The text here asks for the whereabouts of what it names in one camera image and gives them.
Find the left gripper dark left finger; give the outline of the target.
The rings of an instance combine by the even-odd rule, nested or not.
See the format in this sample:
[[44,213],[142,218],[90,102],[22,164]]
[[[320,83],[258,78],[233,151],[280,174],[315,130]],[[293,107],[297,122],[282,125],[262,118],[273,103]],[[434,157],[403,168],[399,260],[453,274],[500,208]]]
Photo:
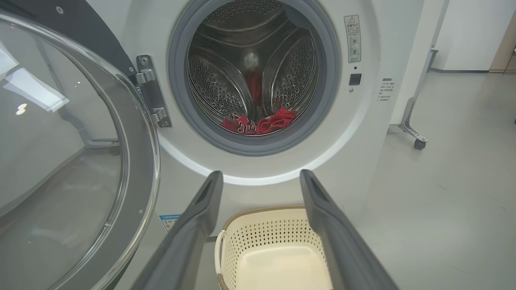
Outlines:
[[205,240],[217,224],[223,173],[208,175],[131,290],[194,290]]

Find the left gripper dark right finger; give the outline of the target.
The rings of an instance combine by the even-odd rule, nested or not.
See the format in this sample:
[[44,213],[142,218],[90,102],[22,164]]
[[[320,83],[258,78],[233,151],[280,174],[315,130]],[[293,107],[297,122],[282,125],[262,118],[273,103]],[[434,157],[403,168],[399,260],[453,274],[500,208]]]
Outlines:
[[300,171],[308,222],[321,238],[334,290],[399,290],[317,176]]

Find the dark round glass washer door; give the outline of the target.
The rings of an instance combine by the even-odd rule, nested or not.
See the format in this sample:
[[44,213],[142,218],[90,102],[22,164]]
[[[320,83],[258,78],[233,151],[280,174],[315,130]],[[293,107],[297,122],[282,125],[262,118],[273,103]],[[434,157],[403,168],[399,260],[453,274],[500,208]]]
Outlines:
[[[156,200],[135,67],[88,0],[0,0],[0,290],[113,289]],[[61,119],[66,107],[92,139]]]

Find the red white striped garment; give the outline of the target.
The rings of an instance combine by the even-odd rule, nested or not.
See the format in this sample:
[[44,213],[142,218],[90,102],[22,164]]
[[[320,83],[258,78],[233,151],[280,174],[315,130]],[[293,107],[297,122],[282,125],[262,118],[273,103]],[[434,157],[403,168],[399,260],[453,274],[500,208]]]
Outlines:
[[224,129],[239,135],[266,135],[282,130],[291,125],[297,118],[297,111],[282,107],[276,114],[255,122],[243,115],[230,115],[221,125]]

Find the cream perforated laundry basket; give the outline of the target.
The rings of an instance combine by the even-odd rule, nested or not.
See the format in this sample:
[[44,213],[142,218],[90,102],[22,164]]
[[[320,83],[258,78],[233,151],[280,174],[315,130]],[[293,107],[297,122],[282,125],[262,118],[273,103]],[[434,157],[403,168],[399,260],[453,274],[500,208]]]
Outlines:
[[214,246],[221,290],[333,290],[321,238],[303,205],[237,213]]

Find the white front-load washing machine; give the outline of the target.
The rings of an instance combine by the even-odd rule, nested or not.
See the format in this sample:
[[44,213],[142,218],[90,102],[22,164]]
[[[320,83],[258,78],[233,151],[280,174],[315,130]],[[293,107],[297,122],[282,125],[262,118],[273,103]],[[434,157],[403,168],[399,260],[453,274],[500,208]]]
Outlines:
[[[172,127],[158,131],[162,151],[161,189],[155,211],[181,214],[214,171],[223,173],[216,237],[237,213],[271,206],[304,205],[300,171],[310,170],[350,222],[366,206],[394,105],[377,101],[381,78],[395,81],[396,99],[424,0],[326,0],[338,32],[341,75],[331,112],[312,147],[292,155],[245,157],[212,148],[180,111],[169,80],[169,48],[186,0],[88,0],[131,56],[151,55]],[[359,15],[361,61],[348,62],[343,18]],[[350,86],[350,74],[362,74]]]

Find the grey rubber door gasket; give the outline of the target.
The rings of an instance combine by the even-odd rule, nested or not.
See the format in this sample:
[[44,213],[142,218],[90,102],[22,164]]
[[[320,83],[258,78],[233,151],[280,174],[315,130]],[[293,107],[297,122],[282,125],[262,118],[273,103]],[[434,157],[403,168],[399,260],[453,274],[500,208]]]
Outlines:
[[201,22],[218,7],[234,0],[186,0],[169,48],[169,80],[173,96],[185,120],[205,142],[208,152],[224,151],[245,157],[292,155],[312,147],[331,112],[341,75],[338,32],[326,0],[276,0],[287,6],[289,19],[309,29],[315,37],[319,57],[317,85],[313,98],[302,114],[286,128],[269,135],[244,136],[226,131],[208,119],[198,107],[187,78],[190,42]]

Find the silver metal door hinge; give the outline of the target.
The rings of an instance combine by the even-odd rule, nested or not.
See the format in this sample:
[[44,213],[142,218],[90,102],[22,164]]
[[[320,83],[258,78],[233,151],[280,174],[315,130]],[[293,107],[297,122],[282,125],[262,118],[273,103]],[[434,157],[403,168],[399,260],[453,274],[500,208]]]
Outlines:
[[147,115],[158,127],[172,127],[173,123],[151,55],[138,55],[135,62],[136,66],[129,68],[129,79],[142,99]]

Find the blue energy label sticker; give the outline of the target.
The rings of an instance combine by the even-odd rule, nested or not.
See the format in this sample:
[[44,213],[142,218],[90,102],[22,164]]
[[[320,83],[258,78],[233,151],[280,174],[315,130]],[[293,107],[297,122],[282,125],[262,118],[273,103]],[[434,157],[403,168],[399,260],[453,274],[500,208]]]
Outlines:
[[159,215],[160,221],[164,226],[165,230],[169,232],[171,228],[175,225],[175,222],[179,220],[181,214],[173,214],[173,215]]

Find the small printed text label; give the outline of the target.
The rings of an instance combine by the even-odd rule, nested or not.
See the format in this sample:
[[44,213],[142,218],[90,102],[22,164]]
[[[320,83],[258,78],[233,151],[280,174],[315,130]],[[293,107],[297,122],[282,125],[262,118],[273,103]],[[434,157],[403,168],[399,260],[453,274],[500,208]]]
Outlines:
[[395,91],[395,81],[391,77],[383,77],[380,79],[379,85],[375,89],[377,101],[391,101]]

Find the perforated steel washer drum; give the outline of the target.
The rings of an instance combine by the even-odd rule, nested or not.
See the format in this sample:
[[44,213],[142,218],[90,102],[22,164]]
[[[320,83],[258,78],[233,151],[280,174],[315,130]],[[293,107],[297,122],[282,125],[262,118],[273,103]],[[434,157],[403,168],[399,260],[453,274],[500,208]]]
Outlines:
[[282,107],[298,118],[313,98],[318,61],[314,34],[293,23],[282,2],[234,0],[195,31],[187,78],[198,107],[220,127],[233,114],[258,122]]

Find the grey warning label strip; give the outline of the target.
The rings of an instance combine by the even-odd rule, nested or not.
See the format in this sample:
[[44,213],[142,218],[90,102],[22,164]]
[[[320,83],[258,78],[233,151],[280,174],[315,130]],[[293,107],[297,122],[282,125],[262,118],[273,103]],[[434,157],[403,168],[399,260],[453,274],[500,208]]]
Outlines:
[[348,15],[343,18],[346,24],[348,62],[361,61],[361,33],[359,15]]

